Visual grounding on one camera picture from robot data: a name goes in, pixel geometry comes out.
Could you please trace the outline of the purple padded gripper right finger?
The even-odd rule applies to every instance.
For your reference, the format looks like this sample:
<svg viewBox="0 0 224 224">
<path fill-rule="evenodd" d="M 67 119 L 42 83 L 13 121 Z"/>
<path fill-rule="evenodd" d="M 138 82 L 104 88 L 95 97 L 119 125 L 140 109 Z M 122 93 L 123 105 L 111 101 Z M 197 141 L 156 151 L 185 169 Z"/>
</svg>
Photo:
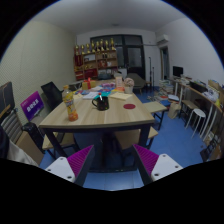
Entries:
<svg viewBox="0 0 224 224">
<path fill-rule="evenodd" d="M 148 185 L 182 169 L 182 166 L 169 155 L 157 155 L 137 144 L 133 145 L 133 155 L 144 185 Z"/>
</svg>

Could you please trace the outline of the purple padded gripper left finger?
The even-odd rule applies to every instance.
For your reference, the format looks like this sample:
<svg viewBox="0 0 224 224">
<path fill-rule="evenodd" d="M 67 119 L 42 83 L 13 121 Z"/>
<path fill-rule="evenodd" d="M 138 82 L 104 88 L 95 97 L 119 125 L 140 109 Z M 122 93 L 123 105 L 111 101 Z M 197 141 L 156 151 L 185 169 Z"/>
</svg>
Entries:
<svg viewBox="0 0 224 224">
<path fill-rule="evenodd" d="M 72 154 L 68 158 L 59 157 L 46 171 L 69 182 L 82 186 L 95 156 L 95 148 L 90 145 Z"/>
</svg>

